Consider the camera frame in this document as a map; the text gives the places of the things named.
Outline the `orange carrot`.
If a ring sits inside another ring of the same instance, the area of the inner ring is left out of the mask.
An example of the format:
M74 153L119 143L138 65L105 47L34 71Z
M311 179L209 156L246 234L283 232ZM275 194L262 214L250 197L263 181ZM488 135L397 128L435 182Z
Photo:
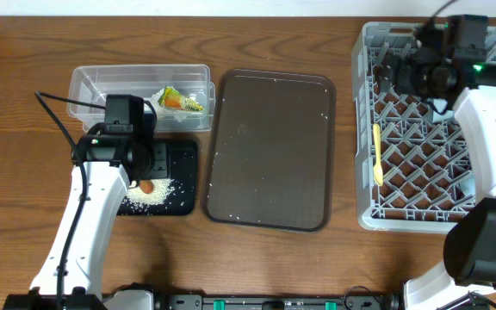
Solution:
M151 194L154 190L154 185L152 184L151 180L140 180L135 183L135 185L132 185L129 188L130 191L132 190L140 190L144 194Z

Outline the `white tissue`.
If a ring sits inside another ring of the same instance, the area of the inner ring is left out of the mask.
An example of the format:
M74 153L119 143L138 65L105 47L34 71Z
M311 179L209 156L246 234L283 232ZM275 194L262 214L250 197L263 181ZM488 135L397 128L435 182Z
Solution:
M164 94L164 90L161 89L157 93L153 94L151 97L146 97L145 101L148 101L155 109L157 117L160 120L167 120L167 121L177 121L177 122L182 122L185 119L184 115L181 115L177 110L173 109L168 109L162 107L158 99Z

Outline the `yellow snack wrapper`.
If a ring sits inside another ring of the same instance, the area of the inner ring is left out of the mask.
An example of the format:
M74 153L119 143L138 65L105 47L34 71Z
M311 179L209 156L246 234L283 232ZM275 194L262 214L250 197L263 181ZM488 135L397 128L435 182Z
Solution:
M189 97L184 96L171 86L166 86L158 99L160 107L171 110L202 112L204 107Z

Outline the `yellow plastic spoon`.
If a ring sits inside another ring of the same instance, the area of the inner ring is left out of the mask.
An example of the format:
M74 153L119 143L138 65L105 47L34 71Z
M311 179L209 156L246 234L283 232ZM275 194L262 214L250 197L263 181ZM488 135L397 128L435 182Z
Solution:
M378 186L383 185L383 169L381 166L381 127L378 123L373 124L373 139L375 145L375 164L373 166L374 181Z

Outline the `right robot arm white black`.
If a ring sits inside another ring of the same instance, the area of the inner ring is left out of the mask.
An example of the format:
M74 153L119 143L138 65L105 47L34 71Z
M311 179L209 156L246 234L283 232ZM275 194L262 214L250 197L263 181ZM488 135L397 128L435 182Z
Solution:
M404 308L438 309L495 293L496 65L388 55L378 80L380 88L447 101L466 141L475 180L475 206L448 232L442 262L405 284Z

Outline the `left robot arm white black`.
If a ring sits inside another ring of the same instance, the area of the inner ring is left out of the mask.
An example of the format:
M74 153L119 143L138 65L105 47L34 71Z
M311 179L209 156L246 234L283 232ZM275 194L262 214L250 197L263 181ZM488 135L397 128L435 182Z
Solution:
M26 294L6 309L154 309L138 284L109 298L102 269L119 207L132 183L170 175L170 147L152 136L85 134L73 150L71 191L52 248Z

